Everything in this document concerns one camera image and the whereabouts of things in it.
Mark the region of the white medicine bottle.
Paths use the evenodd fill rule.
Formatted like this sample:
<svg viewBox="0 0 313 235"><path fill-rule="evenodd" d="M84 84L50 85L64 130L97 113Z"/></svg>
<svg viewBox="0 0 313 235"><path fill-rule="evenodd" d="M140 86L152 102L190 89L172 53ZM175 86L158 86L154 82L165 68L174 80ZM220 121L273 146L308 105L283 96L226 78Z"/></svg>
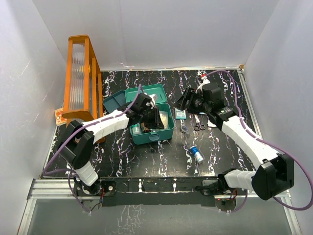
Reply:
<svg viewBox="0 0 313 235"><path fill-rule="evenodd" d="M133 125L133 126L131 127L131 130L132 130L132 134L133 134L133 135L140 135L140 134L141 134L141 127L140 127L140 124L137 123L137 124Z"/></svg>

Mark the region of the brown orange-cap bottle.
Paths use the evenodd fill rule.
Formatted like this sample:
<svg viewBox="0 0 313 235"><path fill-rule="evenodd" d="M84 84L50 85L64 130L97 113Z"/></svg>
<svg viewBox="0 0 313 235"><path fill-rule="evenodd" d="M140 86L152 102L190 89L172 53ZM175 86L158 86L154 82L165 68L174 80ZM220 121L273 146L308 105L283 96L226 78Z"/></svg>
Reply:
<svg viewBox="0 0 313 235"><path fill-rule="evenodd" d="M148 127L145 123L141 123L140 127L141 127L141 131L143 134L150 133L150 132L154 131L153 128Z"/></svg>

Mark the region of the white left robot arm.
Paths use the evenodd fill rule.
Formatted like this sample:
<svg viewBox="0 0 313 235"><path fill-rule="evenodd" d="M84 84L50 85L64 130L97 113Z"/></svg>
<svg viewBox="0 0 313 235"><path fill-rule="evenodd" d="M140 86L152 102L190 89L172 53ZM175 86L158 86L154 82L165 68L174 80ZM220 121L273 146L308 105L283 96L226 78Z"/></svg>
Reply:
<svg viewBox="0 0 313 235"><path fill-rule="evenodd" d="M97 195L101 189L100 178L90 162L93 146L107 135L136 124L144 123L153 129L163 128L156 100L156 94L139 93L132 102L104 118L83 123L72 121L69 124L57 154L71 165L87 194Z"/></svg>

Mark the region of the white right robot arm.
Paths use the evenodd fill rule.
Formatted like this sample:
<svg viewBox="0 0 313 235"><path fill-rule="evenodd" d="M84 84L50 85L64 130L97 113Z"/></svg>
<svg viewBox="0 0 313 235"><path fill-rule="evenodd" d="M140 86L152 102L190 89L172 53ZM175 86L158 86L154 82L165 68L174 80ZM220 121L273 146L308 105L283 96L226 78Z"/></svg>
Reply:
<svg viewBox="0 0 313 235"><path fill-rule="evenodd" d="M239 113L227 105L218 84L186 89L174 107L194 115L206 114L210 122L233 139L252 161L255 171L230 169L218 175L221 193L230 194L235 188L242 188L268 200L293 187L293 159L262 143L249 127L243 127Z"/></svg>

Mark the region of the beige gauze bag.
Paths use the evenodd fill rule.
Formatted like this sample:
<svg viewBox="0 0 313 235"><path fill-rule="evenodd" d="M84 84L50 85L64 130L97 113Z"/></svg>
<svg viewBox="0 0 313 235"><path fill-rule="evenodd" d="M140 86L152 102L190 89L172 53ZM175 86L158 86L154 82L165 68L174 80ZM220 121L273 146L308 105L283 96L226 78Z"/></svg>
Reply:
<svg viewBox="0 0 313 235"><path fill-rule="evenodd" d="M168 114L168 112L160 111L159 116L160 116L161 122L164 126L164 129L168 129L168 126L169 126L169 114Z"/></svg>

